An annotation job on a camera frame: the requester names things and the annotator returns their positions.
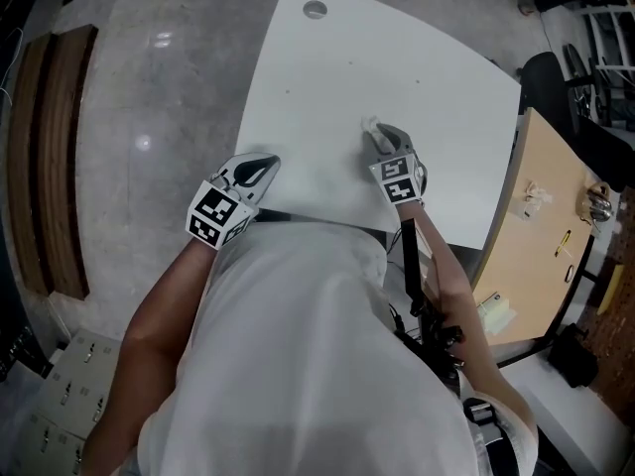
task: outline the brown wooden plank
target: brown wooden plank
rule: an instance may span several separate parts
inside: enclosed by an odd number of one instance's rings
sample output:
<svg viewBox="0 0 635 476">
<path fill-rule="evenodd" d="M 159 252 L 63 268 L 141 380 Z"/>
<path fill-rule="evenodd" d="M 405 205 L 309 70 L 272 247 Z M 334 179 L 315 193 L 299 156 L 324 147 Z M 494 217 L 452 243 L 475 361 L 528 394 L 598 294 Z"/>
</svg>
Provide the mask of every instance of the brown wooden plank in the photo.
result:
<svg viewBox="0 0 635 476">
<path fill-rule="evenodd" d="M 38 154 L 39 206 L 56 291 L 84 299 L 88 282 L 81 258 L 75 206 L 77 119 L 88 61 L 97 35 L 91 25 L 58 37 L 47 78 Z"/>
<path fill-rule="evenodd" d="M 16 80 L 7 147 L 9 213 L 22 279 L 27 289 L 48 296 L 53 291 L 38 209 L 38 123 L 55 36 L 28 43 Z"/>
</svg>

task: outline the black strap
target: black strap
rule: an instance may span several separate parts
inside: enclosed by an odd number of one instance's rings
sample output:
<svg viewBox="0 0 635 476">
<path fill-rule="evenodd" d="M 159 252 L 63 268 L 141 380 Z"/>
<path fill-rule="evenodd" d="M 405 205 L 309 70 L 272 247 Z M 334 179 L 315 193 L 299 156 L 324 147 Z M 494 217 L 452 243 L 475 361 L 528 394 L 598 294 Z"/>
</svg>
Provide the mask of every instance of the black strap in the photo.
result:
<svg viewBox="0 0 635 476">
<path fill-rule="evenodd" d="M 486 425 L 493 425 L 498 429 L 500 437 L 487 442 L 487 456 L 494 476 L 519 476 L 518 460 L 512 446 L 512 441 L 505 429 L 500 425 L 494 407 L 480 399 L 471 398 L 463 403 L 465 416 L 481 429 Z"/>
</svg>

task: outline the person's right arm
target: person's right arm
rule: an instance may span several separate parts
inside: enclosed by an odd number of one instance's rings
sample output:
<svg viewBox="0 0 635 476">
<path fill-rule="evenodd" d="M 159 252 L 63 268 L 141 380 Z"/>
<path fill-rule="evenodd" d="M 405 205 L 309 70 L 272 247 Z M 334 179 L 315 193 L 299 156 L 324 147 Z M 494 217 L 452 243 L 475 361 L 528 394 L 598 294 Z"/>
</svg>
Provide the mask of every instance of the person's right arm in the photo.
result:
<svg viewBox="0 0 635 476">
<path fill-rule="evenodd" d="M 492 357 L 481 325 L 471 285 L 462 266 L 432 220 L 416 202 L 397 205 L 401 220 L 415 219 L 433 252 L 437 267 L 439 294 L 446 325 L 458 325 L 465 340 L 454 344 L 452 354 L 465 362 L 463 373 L 475 391 L 488 395 L 511 409 L 538 439 L 536 423 L 529 406 L 505 380 Z"/>
</svg>

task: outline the person's left arm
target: person's left arm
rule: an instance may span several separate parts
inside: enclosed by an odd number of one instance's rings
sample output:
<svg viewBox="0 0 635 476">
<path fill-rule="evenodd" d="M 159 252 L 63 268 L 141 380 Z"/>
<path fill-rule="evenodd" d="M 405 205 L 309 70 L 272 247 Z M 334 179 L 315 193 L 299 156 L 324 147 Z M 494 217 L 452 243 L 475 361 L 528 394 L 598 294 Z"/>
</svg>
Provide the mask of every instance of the person's left arm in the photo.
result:
<svg viewBox="0 0 635 476">
<path fill-rule="evenodd" d="M 143 423 L 172 393 L 216 251 L 192 239 L 135 312 L 110 396 L 83 449 L 81 473 L 108 476 L 137 445 Z"/>
</svg>

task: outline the chair backrest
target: chair backrest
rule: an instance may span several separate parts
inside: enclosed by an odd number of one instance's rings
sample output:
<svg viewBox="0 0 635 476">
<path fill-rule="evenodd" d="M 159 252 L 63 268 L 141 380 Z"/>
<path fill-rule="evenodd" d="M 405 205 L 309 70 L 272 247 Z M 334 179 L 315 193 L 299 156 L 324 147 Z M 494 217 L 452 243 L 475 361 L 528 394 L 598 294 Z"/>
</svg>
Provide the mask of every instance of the chair backrest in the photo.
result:
<svg viewBox="0 0 635 476">
<path fill-rule="evenodd" d="M 533 107 L 569 142 L 579 129 L 579 117 L 560 63 L 551 52 L 530 58 L 521 72 L 521 110 Z"/>
</svg>

